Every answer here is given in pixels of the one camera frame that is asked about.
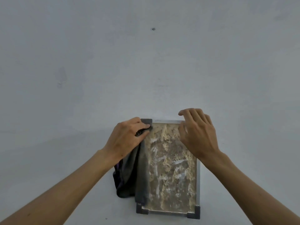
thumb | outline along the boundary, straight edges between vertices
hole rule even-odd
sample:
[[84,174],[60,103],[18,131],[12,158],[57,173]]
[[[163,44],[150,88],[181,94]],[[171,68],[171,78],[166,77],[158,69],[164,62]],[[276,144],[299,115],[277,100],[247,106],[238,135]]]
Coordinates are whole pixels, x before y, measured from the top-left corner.
[[149,130],[143,132],[140,136],[137,137],[138,141],[139,141],[139,142],[142,142],[142,141],[146,138],[146,136],[147,136],[149,133],[150,133]]
[[185,123],[184,121],[182,121],[179,126],[178,126],[178,131],[179,131],[179,135],[180,135],[180,141],[182,141],[182,139],[185,139],[186,137],[186,131],[185,131]]

forearm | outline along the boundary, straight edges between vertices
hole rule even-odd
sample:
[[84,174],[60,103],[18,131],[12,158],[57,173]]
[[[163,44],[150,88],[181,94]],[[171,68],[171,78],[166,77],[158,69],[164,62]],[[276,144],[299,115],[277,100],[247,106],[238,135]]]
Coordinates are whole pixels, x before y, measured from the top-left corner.
[[2,221],[6,224],[63,224],[100,178],[117,163],[99,150],[71,175]]
[[300,218],[242,173],[220,153],[207,168],[233,196],[253,224],[300,224]]

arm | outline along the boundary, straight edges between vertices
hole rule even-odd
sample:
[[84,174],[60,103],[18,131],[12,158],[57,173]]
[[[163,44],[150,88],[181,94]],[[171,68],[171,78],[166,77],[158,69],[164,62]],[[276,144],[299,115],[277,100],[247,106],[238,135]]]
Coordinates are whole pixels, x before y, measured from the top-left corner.
[[135,133],[148,128],[136,117],[119,123],[105,147],[80,168],[45,193],[3,220],[7,224],[63,224],[100,178],[136,147],[149,133]]
[[182,143],[223,184],[253,224],[300,224],[300,218],[242,173],[219,150],[210,117],[201,109],[179,112]]

hand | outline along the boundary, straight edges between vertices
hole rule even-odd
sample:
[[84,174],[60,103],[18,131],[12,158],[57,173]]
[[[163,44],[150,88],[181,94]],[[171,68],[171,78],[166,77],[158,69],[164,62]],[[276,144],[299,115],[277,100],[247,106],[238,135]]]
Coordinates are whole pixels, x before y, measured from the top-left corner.
[[181,110],[178,115],[185,118],[178,127],[180,141],[197,159],[204,163],[220,152],[216,130],[208,115],[194,108]]
[[136,137],[135,135],[137,131],[140,129],[147,129],[149,127],[150,125],[142,123],[139,117],[134,117],[128,121],[118,123],[113,129],[103,149],[112,153],[118,160],[117,162],[119,162],[149,134],[149,131],[147,130],[140,136]]

left hand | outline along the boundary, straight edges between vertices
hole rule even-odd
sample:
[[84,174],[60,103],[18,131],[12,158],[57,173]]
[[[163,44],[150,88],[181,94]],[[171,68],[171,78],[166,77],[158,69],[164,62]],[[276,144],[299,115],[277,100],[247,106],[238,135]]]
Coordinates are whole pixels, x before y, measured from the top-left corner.
[[149,127],[150,125],[142,123],[139,117],[134,117],[128,121],[118,123],[113,129],[103,149],[113,153],[114,157],[120,161],[149,134],[149,131],[147,130],[140,136],[136,137],[135,135],[137,131],[140,129],[147,129]]

